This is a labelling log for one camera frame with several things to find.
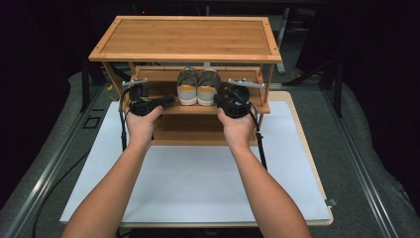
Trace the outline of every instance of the wooden board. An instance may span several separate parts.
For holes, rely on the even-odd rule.
[[[277,63],[281,56],[267,17],[118,16],[89,59]]]

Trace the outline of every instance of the dark background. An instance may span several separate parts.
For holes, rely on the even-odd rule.
[[[142,2],[150,1],[0,3],[1,207],[53,128],[69,93],[67,79],[81,71],[82,62],[116,15],[205,14],[203,4]],[[350,37],[343,59],[344,81],[365,111],[374,149],[403,184],[419,214],[420,8],[415,0],[369,3],[339,8],[313,5],[318,11],[297,66],[310,70],[334,56]],[[212,13],[270,15],[280,14],[284,7],[229,6],[229,12],[224,4]],[[363,23],[348,35],[357,17]]]

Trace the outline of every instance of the white sheet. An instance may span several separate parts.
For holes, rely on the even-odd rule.
[[[284,101],[269,103],[262,122],[268,171],[307,221],[330,220],[310,163]],[[66,222],[122,151],[118,103],[111,104],[60,221]],[[257,157],[258,147],[252,147]],[[227,147],[152,146],[122,223],[255,222]]]

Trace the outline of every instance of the shoe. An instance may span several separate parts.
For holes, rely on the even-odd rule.
[[[191,66],[179,73],[176,87],[181,105],[190,106],[197,102],[197,83],[200,78],[201,74]]]
[[[219,91],[221,77],[215,69],[205,69],[198,81],[197,95],[198,103],[202,106],[214,104],[214,94]]]

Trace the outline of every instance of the bamboo shelf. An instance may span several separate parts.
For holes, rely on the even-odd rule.
[[[168,17],[118,16],[89,56],[102,61],[119,95],[123,88],[111,62],[128,63],[132,78],[144,79],[150,98],[176,95],[176,79],[183,66],[136,66],[136,62],[226,62],[252,63],[259,66],[209,66],[222,77],[219,90],[230,86],[229,78],[262,84],[266,88],[249,88],[250,101],[261,115],[269,113],[267,103],[271,75],[281,62],[267,17]],[[270,64],[268,78],[262,68]],[[203,70],[205,66],[195,66]],[[155,145],[226,145],[223,126],[216,106],[165,107],[157,120]],[[253,145],[256,138],[251,138]]]

